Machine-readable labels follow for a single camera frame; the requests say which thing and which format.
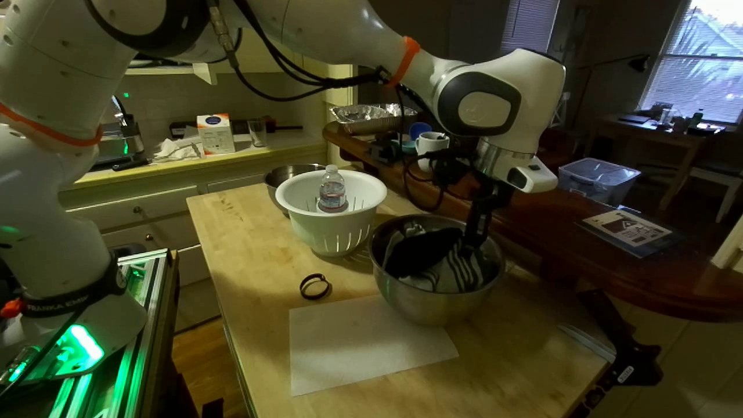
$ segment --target wooden table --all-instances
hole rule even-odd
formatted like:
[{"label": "wooden table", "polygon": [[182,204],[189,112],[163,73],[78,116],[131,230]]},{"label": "wooden table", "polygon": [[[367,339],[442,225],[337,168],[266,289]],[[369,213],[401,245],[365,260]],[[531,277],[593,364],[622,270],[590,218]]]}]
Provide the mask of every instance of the wooden table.
[{"label": "wooden table", "polygon": [[680,149],[680,160],[674,169],[672,183],[666,192],[661,195],[658,209],[666,211],[674,197],[680,192],[692,163],[696,160],[699,151],[706,147],[706,134],[684,134],[684,133],[672,133],[672,131],[658,131],[652,124],[624,124],[616,116],[598,119],[593,137],[605,137],[616,142],[645,142],[645,145],[659,145],[669,149]]},{"label": "wooden table", "polygon": [[[581,307],[574,295],[511,268],[512,274],[475,315],[445,328],[460,357],[290,398],[287,311],[375,295],[369,260],[313,255],[290,233],[264,185],[191,197],[189,209],[237,375],[257,416],[564,416],[605,368],[558,329]],[[414,213],[414,207],[391,192],[378,213]],[[331,281],[330,297],[300,297],[297,285],[310,272]]]},{"label": "wooden table", "polygon": [[[401,191],[401,163],[384,166],[369,154],[369,145],[355,142],[338,126],[324,127],[324,140],[363,160],[391,189]],[[409,182],[409,191],[432,203],[439,192],[432,183]],[[445,197],[442,213],[467,218],[468,203]],[[492,218],[492,238],[512,241],[542,259],[543,277],[559,277],[596,285],[632,304],[690,318],[743,320],[743,274],[717,270],[699,246],[677,246],[658,259],[636,260],[577,227],[581,218],[604,207],[561,191],[512,195],[511,207]]]}]

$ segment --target black rubber ring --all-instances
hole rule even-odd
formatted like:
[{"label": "black rubber ring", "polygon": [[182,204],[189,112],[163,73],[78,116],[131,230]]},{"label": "black rubber ring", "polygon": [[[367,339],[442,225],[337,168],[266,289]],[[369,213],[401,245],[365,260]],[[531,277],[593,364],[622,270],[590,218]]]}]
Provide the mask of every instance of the black rubber ring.
[{"label": "black rubber ring", "polygon": [[300,295],[305,299],[322,299],[331,290],[331,284],[322,274],[309,274],[300,284]]}]

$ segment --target book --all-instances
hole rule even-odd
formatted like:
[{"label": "book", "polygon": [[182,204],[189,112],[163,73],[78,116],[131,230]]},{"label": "book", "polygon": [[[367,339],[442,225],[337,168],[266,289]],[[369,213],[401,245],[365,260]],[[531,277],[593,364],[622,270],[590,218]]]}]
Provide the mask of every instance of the book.
[{"label": "book", "polygon": [[652,224],[622,207],[588,217],[583,218],[583,225],[588,227],[588,233],[634,259],[648,259],[680,241],[680,234],[675,230]]}]

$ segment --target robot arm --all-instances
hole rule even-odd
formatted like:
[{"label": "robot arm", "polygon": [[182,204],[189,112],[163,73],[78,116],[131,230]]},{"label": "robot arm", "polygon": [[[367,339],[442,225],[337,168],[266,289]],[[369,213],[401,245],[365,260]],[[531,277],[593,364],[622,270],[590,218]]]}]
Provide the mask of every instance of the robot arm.
[{"label": "robot arm", "polygon": [[546,56],[436,59],[391,30],[367,0],[13,0],[0,19],[0,259],[43,315],[26,311],[3,329],[0,369],[69,320],[102,357],[142,329],[146,315],[126,292],[85,297],[115,281],[107,277],[112,255],[90,221],[66,217],[57,191],[92,166],[100,115],[137,51],[215,60],[223,37],[247,25],[247,10],[276,43],[324,63],[381,68],[443,131],[481,134],[475,168],[486,176],[519,191],[555,183],[535,159],[564,83],[564,68]]}]

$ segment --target metal mixing bowl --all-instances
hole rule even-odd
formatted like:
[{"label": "metal mixing bowl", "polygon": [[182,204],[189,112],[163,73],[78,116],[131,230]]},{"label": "metal mixing bowl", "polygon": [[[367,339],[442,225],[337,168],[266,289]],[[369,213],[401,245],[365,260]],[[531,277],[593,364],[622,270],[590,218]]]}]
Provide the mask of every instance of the metal mixing bowl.
[{"label": "metal mixing bowl", "polygon": [[416,225],[417,230],[423,227],[425,233],[445,227],[464,230],[464,224],[442,217],[399,217],[395,221],[384,224],[369,239],[373,279],[384,299],[406,320],[432,328],[458,322],[475,314],[475,308],[492,292],[496,277],[504,268],[500,246],[487,238],[486,245],[478,248],[478,268],[486,279],[481,289],[467,292],[423,290],[417,285],[411,285],[409,281],[392,277],[391,272],[385,272],[384,265],[391,255],[391,248],[399,245],[399,230],[409,230],[411,225]]},{"label": "metal mixing bowl", "polygon": [[270,192],[272,203],[279,207],[279,203],[276,203],[276,189],[279,189],[286,180],[292,180],[292,176],[297,176],[297,175],[301,175],[301,171],[315,171],[315,169],[324,169],[324,166],[321,166],[321,163],[300,163],[300,166],[273,168],[272,171],[266,171],[266,175],[262,176],[262,183],[266,185],[266,192]]}]

